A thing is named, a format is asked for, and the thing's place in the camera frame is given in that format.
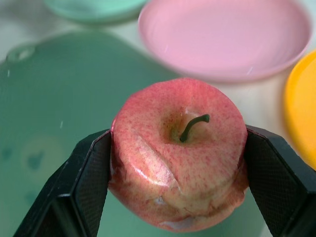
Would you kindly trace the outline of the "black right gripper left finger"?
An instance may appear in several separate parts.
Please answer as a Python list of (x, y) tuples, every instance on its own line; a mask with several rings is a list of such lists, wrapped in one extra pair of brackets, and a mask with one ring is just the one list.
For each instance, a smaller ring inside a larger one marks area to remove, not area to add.
[(97, 236), (108, 191), (110, 156), (109, 130), (79, 141), (49, 177), (14, 235)]

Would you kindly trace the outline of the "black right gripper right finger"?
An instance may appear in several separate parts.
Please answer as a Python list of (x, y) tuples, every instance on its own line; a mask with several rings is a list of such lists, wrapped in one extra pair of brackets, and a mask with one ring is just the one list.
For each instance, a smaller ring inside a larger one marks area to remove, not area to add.
[(274, 237), (316, 235), (316, 172), (281, 136), (248, 125), (244, 150), (256, 204)]

